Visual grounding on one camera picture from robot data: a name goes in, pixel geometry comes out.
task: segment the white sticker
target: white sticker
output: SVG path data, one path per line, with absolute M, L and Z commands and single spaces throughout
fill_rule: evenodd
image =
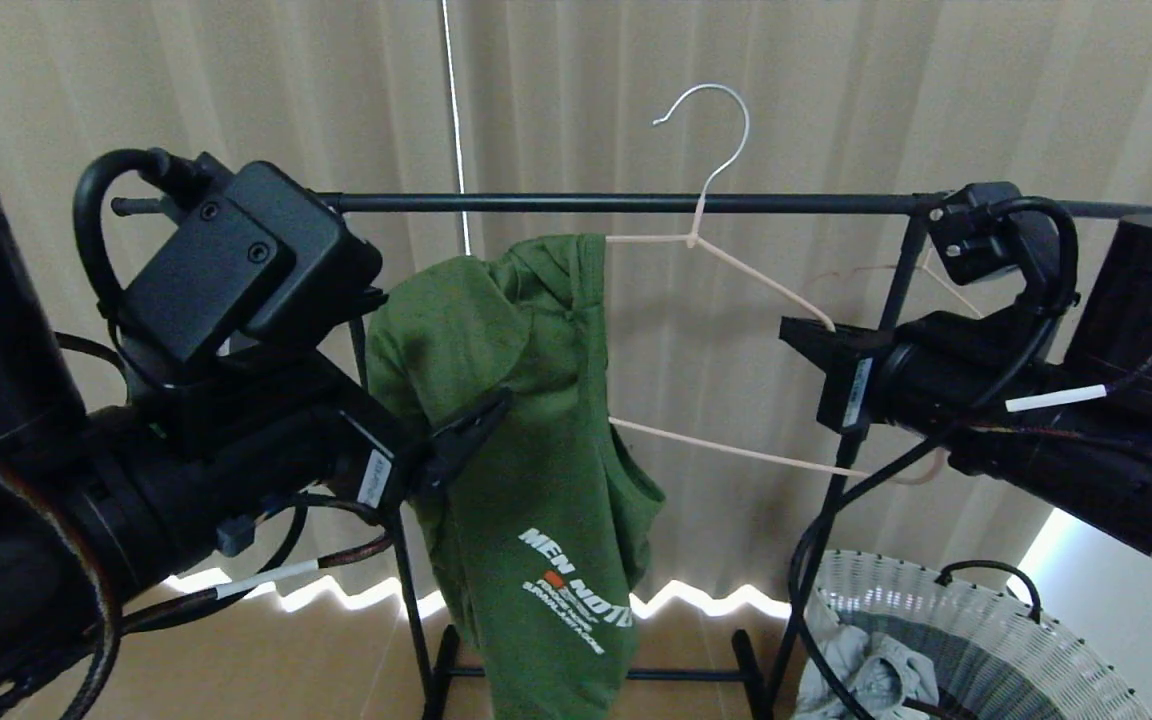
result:
M 380 507 L 380 498 L 385 495 L 385 486 L 389 483 L 389 470 L 394 467 L 388 457 L 378 450 L 371 450 L 367 470 L 362 475 L 358 486 L 358 502 L 369 507 Z
M 847 411 L 842 414 L 842 427 L 850 427 L 861 418 L 861 404 L 865 401 L 865 386 L 869 385 L 869 366 L 873 364 L 873 357 L 865 357 L 861 363 L 856 363 L 856 376 L 851 379 L 851 395 L 847 396 Z

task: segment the green shirt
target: green shirt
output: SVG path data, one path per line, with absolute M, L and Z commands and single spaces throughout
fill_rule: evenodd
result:
M 515 393 L 447 495 L 414 501 L 499 720 L 607 715 L 637 647 L 628 597 L 664 493 L 607 422 L 604 248 L 582 234 L 447 260 L 371 320 L 369 392 L 414 427 Z

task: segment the light under curtain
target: light under curtain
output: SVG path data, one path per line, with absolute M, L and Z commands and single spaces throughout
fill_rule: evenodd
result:
M 266 159 L 316 190 L 456 192 L 448 61 L 468 192 L 699 191 L 738 141 L 735 106 L 702 96 L 666 126 L 650 120 L 687 88 L 722 82 L 744 96 L 753 131 L 713 192 L 915 192 L 1009 179 L 1030 194 L 1152 202 L 1152 3 L 485 0 L 447 10 L 444 38 L 438 3 L 0 3 L 0 194 L 55 328 L 103 335 L 69 227 L 73 183 L 101 151 Z M 115 194 L 146 191 L 136 184 Z M 468 242 L 495 258 L 538 234 L 676 233 L 689 222 L 471 215 Z M 463 252 L 454 214 L 349 223 L 384 252 L 382 287 Z M 170 230 L 161 218 L 111 217 L 106 227 L 124 276 Z M 1112 228 L 1081 229 L 1089 283 Z M 896 219 L 744 215 L 710 215 L 704 232 L 839 323 L 867 325 L 900 233 Z M 780 316 L 799 310 L 685 247 L 608 252 L 614 415 L 832 462 L 836 439 L 813 422 L 823 379 L 776 340 Z M 990 311 L 1016 290 L 963 293 Z M 905 318 L 963 311 L 958 303 L 919 274 Z M 1076 311 L 1064 325 L 1074 324 Z M 325 350 L 353 372 L 343 329 Z M 122 401 L 109 370 L 68 361 L 91 407 Z M 788 552 L 826 477 L 631 430 L 626 440 L 669 498 L 637 596 L 681 579 L 713 597 L 750 584 L 783 600 Z M 874 429 L 859 467 L 912 441 Z M 942 470 L 865 498 L 840 516 L 832 544 L 924 564 L 1015 562 L 1046 516 L 1001 482 Z M 249 574 L 282 526 L 197 570 Z M 293 560 L 357 537 L 348 516 L 312 516 Z M 434 588 L 419 544 L 415 555 L 425 594 Z M 388 559 L 338 570 L 347 593 L 392 575 Z

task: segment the brown floor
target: brown floor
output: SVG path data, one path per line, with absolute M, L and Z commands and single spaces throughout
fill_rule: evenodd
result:
M 123 645 L 114 679 L 88 717 L 420 717 L 420 680 L 397 600 L 349 612 L 332 597 L 320 597 L 293 614 L 285 614 L 276 602 L 273 596 L 255 598 L 185 628 L 134 635 Z M 425 626 L 433 655 L 447 614 L 439 612 Z M 682 601 L 673 601 L 641 623 L 641 651 L 635 665 L 735 667 L 732 632 L 737 628 L 749 631 L 765 669 L 776 652 L 783 621 L 751 607 L 723 617 L 707 617 Z M 462 651 L 461 661 L 475 659 Z M 60 717 L 83 669 L 81 665 L 65 674 L 9 717 Z M 786 687 L 788 696 L 793 696 L 795 680 L 787 680 Z M 776 704 L 778 717 L 788 717 L 790 699 Z M 490 719 L 485 680 L 454 680 L 445 717 Z M 741 684 L 627 682 L 611 717 L 736 720 L 750 714 Z

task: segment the clothing rack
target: clothing rack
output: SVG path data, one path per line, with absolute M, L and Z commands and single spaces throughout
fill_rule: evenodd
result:
M 480 194 L 480 195 L 361 195 L 318 192 L 331 209 L 339 213 L 632 213 L 632 214 L 691 214 L 698 196 L 695 195 L 623 195 L 623 194 Z M 910 282 L 918 268 L 918 258 L 927 242 L 929 212 L 945 194 L 918 195 L 710 195 L 705 200 L 707 214 L 795 214 L 795 215 L 905 215 L 904 237 L 900 258 L 892 275 L 887 300 L 882 304 L 879 329 L 890 329 L 900 323 Z M 1075 218 L 1117 219 L 1124 215 L 1152 214 L 1152 205 L 1132 205 L 1123 202 L 1061 200 Z M 358 365 L 359 380 L 366 386 L 365 332 L 361 320 L 349 323 L 349 336 Z M 835 464 L 851 468 L 861 454 L 864 433 L 850 433 L 838 442 Z M 838 499 L 846 491 L 846 477 L 832 475 L 823 514 L 832 514 Z M 480 679 L 482 667 L 456 665 L 461 638 L 454 626 L 444 630 L 434 664 L 430 664 L 425 644 L 425 629 L 416 605 L 412 584 L 411 558 L 408 555 L 403 523 L 397 511 L 386 521 L 385 529 L 394 538 L 394 560 L 402 584 L 403 606 L 411 628 L 420 688 L 425 694 L 424 720 L 442 720 L 453 679 Z M 819 541 L 808 558 L 805 577 L 810 582 L 820 568 L 831 526 L 823 529 Z M 783 684 L 786 669 L 794 653 L 794 643 L 804 632 L 803 609 L 794 607 L 788 619 L 780 647 L 767 675 L 759 670 L 753 644 L 744 629 L 732 635 L 732 651 L 736 655 L 736 670 L 698 669 L 634 669 L 630 680 L 659 680 L 659 682 L 741 683 L 745 688 L 750 715 L 755 720 L 772 720 L 772 708 Z

